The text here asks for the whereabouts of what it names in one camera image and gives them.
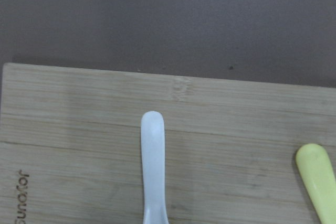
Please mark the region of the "white ceramic spoon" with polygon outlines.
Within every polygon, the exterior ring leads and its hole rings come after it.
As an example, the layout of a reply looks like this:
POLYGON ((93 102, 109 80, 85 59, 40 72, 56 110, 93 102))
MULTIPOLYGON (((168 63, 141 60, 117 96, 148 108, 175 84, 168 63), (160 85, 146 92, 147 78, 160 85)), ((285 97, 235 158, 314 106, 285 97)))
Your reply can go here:
POLYGON ((168 223, 165 204, 165 129, 161 113, 146 112, 141 120, 144 188, 143 223, 168 223))

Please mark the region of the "bamboo cutting board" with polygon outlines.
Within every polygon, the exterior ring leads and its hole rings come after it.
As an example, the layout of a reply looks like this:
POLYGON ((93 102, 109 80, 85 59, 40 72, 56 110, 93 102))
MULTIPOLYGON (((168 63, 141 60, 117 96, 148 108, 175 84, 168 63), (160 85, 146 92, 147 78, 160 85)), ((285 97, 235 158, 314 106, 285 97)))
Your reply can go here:
POLYGON ((7 63, 1 223, 141 223, 141 117, 165 123, 170 223, 318 223, 295 162, 335 160, 335 89, 7 63))

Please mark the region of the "yellow plastic knife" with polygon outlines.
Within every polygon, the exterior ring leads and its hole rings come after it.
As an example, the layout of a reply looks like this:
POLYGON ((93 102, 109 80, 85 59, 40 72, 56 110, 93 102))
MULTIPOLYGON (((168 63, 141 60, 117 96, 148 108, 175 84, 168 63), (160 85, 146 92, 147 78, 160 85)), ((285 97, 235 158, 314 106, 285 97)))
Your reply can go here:
POLYGON ((321 223, 335 223, 335 175, 329 155, 310 143, 296 153, 296 164, 321 223))

